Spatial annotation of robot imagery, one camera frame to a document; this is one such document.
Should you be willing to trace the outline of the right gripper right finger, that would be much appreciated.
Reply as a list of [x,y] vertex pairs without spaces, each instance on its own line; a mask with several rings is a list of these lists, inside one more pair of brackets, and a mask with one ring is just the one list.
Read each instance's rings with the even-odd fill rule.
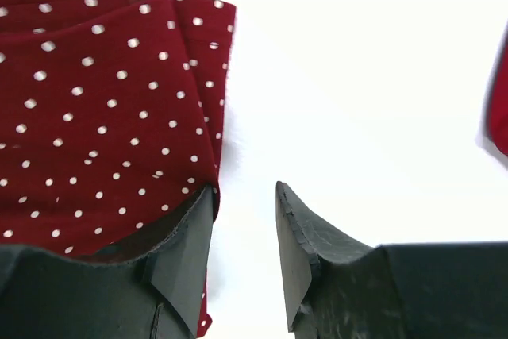
[[297,338],[504,338],[504,242],[372,248],[277,183],[287,328]]

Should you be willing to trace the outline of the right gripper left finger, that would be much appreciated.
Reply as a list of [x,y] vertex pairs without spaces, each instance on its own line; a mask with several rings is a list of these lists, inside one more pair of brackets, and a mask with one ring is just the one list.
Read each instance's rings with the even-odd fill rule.
[[197,337],[213,214],[203,187],[93,256],[2,246],[2,337]]

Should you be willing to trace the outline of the red polka dot skirt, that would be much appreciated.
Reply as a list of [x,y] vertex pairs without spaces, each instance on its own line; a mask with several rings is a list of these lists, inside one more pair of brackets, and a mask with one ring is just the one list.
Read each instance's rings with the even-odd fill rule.
[[93,256],[211,187],[236,7],[1,0],[1,248]]

